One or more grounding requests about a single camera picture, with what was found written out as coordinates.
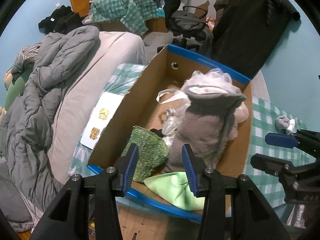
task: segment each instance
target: chair base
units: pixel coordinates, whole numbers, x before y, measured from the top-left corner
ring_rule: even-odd
[[[200,49],[200,45],[199,44],[188,44],[187,45],[187,39],[186,38],[182,38],[181,41],[179,41],[178,39],[174,38],[172,41],[173,45],[176,45],[178,47],[184,48],[184,49],[189,49],[189,50],[195,50],[195,52],[198,52]],[[157,53],[159,53],[165,46],[161,46],[158,47],[157,49]]]

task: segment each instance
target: gold emblem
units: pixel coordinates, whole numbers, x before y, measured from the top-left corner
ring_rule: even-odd
[[[99,113],[99,119],[102,119],[104,121],[107,119],[108,115],[109,115],[109,110],[106,108],[102,108]]]
[[[97,136],[99,135],[99,133],[100,130],[98,128],[93,127],[91,130],[90,139],[96,140],[98,138]]]

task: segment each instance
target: office chair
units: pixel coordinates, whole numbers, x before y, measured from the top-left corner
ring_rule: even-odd
[[[181,41],[178,39],[173,39],[172,44],[185,49],[195,49],[196,52],[199,51],[200,46],[198,44],[188,44],[187,38],[194,37],[197,41],[204,41],[206,35],[204,33],[204,28],[207,26],[204,20],[200,20],[205,17],[208,13],[207,10],[196,7],[196,6],[183,6],[183,11],[178,11],[180,7],[181,0],[164,0],[165,5],[163,7],[165,14],[165,26],[168,31],[173,33],[174,37],[182,35]],[[198,8],[204,11],[203,15],[196,16],[194,13],[187,12],[186,9]],[[159,53],[164,46],[158,47],[157,52]]]

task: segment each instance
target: white strap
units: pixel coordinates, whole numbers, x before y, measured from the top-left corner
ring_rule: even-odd
[[[172,97],[170,97],[169,99],[163,101],[163,102],[160,102],[160,98],[165,95],[165,94],[173,94]],[[188,96],[186,95],[186,93],[182,92],[181,90],[179,89],[165,89],[165,90],[162,90],[158,93],[158,96],[157,96],[157,102],[159,104],[165,104],[165,103],[169,103],[169,102],[172,102],[172,101],[175,101],[175,100],[179,100],[179,99],[188,99]]]

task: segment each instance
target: chair backrest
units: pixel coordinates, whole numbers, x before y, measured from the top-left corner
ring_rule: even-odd
[[[168,27],[168,22],[172,14],[179,9],[181,0],[164,0],[164,3],[165,26]]]

